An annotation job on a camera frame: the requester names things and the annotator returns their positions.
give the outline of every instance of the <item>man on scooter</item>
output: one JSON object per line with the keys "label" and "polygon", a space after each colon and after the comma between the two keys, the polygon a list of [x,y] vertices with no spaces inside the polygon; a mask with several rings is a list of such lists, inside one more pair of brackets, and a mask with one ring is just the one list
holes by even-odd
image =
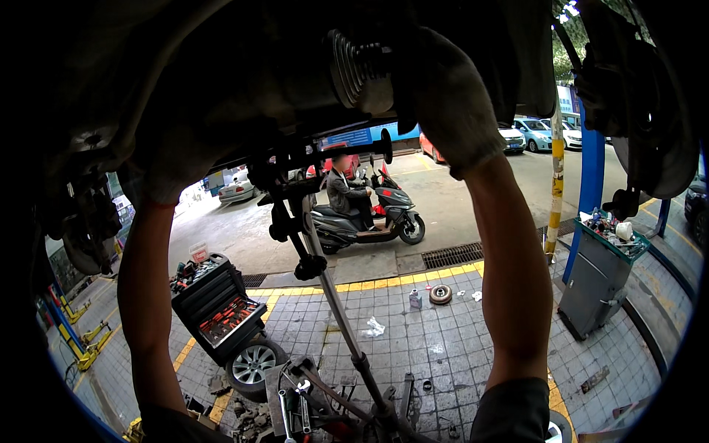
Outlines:
{"label": "man on scooter", "polygon": [[372,202],[369,200],[372,190],[347,180],[343,171],[349,167],[350,157],[346,154],[340,154],[333,158],[333,168],[328,174],[330,207],[333,211],[341,214],[349,214],[352,209],[357,209],[369,232],[381,231],[374,226],[372,219]]}

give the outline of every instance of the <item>white work glove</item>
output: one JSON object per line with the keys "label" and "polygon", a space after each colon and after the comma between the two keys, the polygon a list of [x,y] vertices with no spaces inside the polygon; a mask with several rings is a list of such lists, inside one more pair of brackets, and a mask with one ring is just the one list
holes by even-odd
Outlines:
{"label": "white work glove", "polygon": [[143,181],[143,193],[161,205],[176,205],[189,185],[203,179],[214,163],[234,149],[195,140],[194,130],[178,125],[163,132]]}
{"label": "white work glove", "polygon": [[394,87],[413,107],[421,130],[445,157],[457,180],[506,147],[482,78],[448,39],[414,28],[395,48]]}

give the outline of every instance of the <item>spanner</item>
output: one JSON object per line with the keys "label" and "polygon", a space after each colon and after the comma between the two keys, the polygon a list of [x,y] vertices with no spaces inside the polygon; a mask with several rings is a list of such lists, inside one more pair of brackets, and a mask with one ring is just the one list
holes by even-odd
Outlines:
{"label": "spanner", "polygon": [[[303,383],[298,383],[298,389],[296,389],[296,392],[299,394],[305,393],[307,395],[310,386],[310,381],[305,380]],[[311,427],[310,414],[308,413],[308,401],[303,395],[301,395],[301,423],[303,424],[303,433],[310,434]]]}
{"label": "spanner", "polygon": [[278,399],[281,402],[281,413],[283,414],[283,427],[286,428],[286,439],[284,443],[296,443],[296,440],[291,435],[291,424],[288,421],[288,414],[286,414],[286,390],[281,389],[278,391]]}

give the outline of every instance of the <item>tire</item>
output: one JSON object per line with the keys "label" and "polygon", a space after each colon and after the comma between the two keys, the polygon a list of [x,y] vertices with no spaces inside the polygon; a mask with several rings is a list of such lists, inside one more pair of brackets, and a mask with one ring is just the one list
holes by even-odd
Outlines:
{"label": "tire", "polygon": [[[561,431],[562,443],[571,443],[571,425],[569,421],[555,410],[549,410],[550,424],[554,423],[559,431]],[[547,441],[552,437],[552,432],[547,431],[544,440]]]}
{"label": "tire", "polygon": [[330,246],[330,245],[320,245],[323,248],[323,254],[325,255],[332,255],[332,254],[337,254],[337,251],[340,250],[339,246]]}
{"label": "tire", "polygon": [[423,220],[421,219],[420,215],[415,214],[413,216],[413,219],[416,221],[418,224],[419,231],[415,235],[415,237],[410,237],[409,234],[406,233],[406,228],[407,225],[404,225],[403,228],[401,229],[401,232],[399,233],[399,237],[405,242],[410,245],[417,245],[418,243],[421,243],[421,240],[423,240],[423,236],[426,233],[426,225],[423,223]]}
{"label": "tire", "polygon": [[692,223],[692,237],[697,245],[701,249],[704,249],[704,245],[707,242],[707,223],[709,223],[709,209],[701,211],[694,218],[694,223]]}
{"label": "tire", "polygon": [[[258,367],[252,364],[257,353]],[[248,342],[243,348],[236,351],[227,360],[224,369],[226,371],[229,384],[244,398],[258,403],[266,403],[266,382],[264,380],[264,369],[272,368],[288,361],[288,355],[284,350],[265,338],[256,338]]]}
{"label": "tire", "polygon": [[448,285],[439,284],[433,286],[428,293],[428,299],[434,305],[444,305],[453,297],[453,290]]}

